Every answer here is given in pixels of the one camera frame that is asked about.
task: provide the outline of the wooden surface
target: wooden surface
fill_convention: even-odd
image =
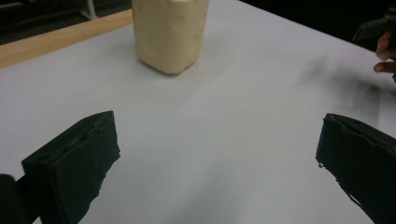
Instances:
[[[21,63],[57,49],[121,28],[133,22],[132,10],[86,21],[60,30],[0,46],[0,68]]]

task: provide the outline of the human hand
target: human hand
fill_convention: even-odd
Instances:
[[[389,43],[392,37],[393,34],[391,32],[386,32],[378,39],[378,45],[375,54],[382,61],[386,61],[389,58],[396,58],[396,49],[389,49]],[[377,73],[396,73],[396,62],[378,63],[374,66],[374,70]]]

